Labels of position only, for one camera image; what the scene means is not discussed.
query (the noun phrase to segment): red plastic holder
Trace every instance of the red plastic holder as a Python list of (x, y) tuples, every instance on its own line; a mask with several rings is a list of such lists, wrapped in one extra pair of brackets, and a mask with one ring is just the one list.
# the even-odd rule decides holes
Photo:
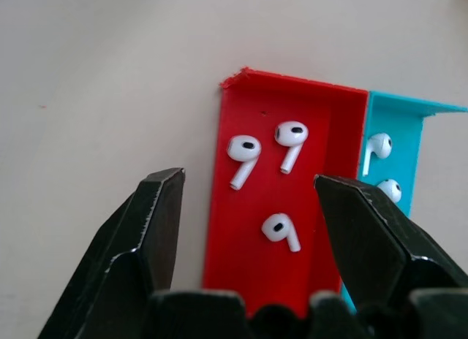
[[(281, 304), (304, 317), (309, 295), (338, 291), (340, 278), (313, 187), (317, 173), (356, 178), (368, 92), (242, 69), (225, 80), (219, 119), (203, 287), (229, 289), (245, 300), (247, 316)], [(289, 175), (280, 172), (288, 148), (274, 139), (285, 121), (300, 121), (309, 137)], [(230, 180), (240, 163), (227, 155), (231, 137), (256, 137), (262, 152), (244, 186)], [(271, 242), (263, 222), (286, 213), (301, 250)]]

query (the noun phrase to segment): earbud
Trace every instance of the earbud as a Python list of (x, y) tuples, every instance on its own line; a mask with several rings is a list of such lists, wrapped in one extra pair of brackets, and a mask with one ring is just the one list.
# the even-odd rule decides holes
[(401, 187), (395, 180), (384, 180), (377, 187), (383, 190), (387, 197), (395, 204), (401, 199)]
[(279, 242), (286, 238), (287, 244), (293, 253), (301, 249), (294, 224), (285, 213), (275, 213), (268, 217), (267, 220), (263, 222), (262, 232), (272, 242)]
[(285, 174), (291, 172), (308, 135), (309, 130), (306, 125), (297, 121), (283, 122), (276, 127), (276, 141), (280, 145), (290, 147), (281, 164), (281, 172)]
[(227, 155), (243, 163), (230, 182), (232, 189), (238, 191), (242, 188), (257, 163), (260, 151), (262, 151), (262, 145), (255, 137), (242, 135), (231, 138), (227, 147)]
[(375, 153), (377, 158), (386, 159), (392, 151), (392, 139), (386, 133), (375, 134), (369, 138), (366, 144), (366, 155), (364, 156), (363, 176), (369, 174), (371, 155)]

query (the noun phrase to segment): white table surface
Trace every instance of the white table surface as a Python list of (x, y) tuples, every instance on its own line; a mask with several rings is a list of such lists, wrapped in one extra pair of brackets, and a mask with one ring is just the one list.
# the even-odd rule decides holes
[[(219, 112), (242, 66), (468, 104), (468, 0), (0, 0), (0, 330), (35, 338), (140, 179), (186, 168), (200, 284)], [(412, 217), (468, 270), (466, 115), (426, 122)]]

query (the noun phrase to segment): red tray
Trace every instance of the red tray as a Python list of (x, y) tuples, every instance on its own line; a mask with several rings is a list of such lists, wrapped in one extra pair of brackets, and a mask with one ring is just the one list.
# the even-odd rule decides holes
[[(357, 177), (368, 92), (248, 68), (221, 86), (203, 286), (237, 291), (248, 316), (273, 303), (305, 316), (311, 293), (340, 287), (314, 176)], [(289, 175), (279, 171), (287, 148), (274, 139), (275, 127), (283, 121), (300, 121), (309, 129)], [(229, 182), (240, 163), (226, 149), (239, 134), (256, 137), (262, 153), (242, 189), (235, 191)], [(302, 247), (298, 253), (286, 241), (272, 243), (261, 232), (274, 213), (291, 217)]]

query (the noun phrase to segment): earbud stem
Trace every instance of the earbud stem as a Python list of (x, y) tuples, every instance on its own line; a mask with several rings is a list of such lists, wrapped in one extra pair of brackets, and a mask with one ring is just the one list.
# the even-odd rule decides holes
[(371, 155), (372, 150), (369, 147), (369, 144), (367, 144), (366, 154), (364, 155), (363, 176), (367, 176), (369, 174), (369, 166), (371, 166)]
[(288, 233), (286, 240), (287, 240), (288, 246), (290, 247), (290, 250), (293, 253), (297, 253), (298, 251), (301, 250), (301, 244), (299, 243), (298, 234), (295, 232), (295, 228), (293, 224), (291, 224), (290, 232)]
[(293, 169), (294, 163), (296, 159), (299, 156), (299, 153), (301, 152), (302, 149), (302, 144), (300, 145), (295, 145), (294, 147), (291, 147), (287, 153), (286, 156), (284, 157), (283, 163), (281, 165), (281, 172), (284, 174), (289, 174), (291, 170)]
[(252, 170), (254, 169), (256, 163), (257, 159), (246, 161), (239, 167), (239, 169), (237, 170), (233, 179), (230, 182), (232, 189), (238, 191), (242, 188), (247, 178), (249, 177), (250, 172), (252, 172)]

